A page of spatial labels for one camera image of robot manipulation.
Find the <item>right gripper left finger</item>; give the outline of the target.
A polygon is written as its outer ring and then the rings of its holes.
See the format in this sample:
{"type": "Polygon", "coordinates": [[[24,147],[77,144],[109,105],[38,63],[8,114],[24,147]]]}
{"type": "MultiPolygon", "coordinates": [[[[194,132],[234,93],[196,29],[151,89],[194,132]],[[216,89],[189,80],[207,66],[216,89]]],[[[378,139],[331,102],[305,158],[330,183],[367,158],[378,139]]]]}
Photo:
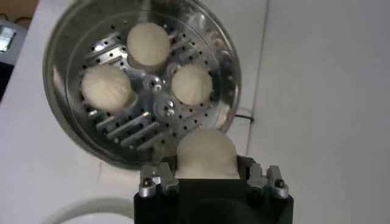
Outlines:
{"type": "Polygon", "coordinates": [[[177,157],[163,157],[156,166],[143,165],[140,170],[138,195],[141,198],[151,198],[157,193],[157,186],[163,195],[175,197],[179,193],[179,180],[176,178],[177,157]]]}

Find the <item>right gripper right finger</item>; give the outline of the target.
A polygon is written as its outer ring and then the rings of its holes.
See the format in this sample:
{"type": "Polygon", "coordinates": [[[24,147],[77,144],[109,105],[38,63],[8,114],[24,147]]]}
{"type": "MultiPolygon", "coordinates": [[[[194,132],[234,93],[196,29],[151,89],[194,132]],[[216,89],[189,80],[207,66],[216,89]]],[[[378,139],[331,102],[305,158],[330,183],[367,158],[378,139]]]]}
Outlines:
{"type": "Polygon", "coordinates": [[[245,156],[237,156],[237,165],[240,179],[261,197],[265,193],[269,193],[273,198],[289,197],[289,187],[282,178],[279,166],[269,166],[264,174],[260,163],[245,156]]]}

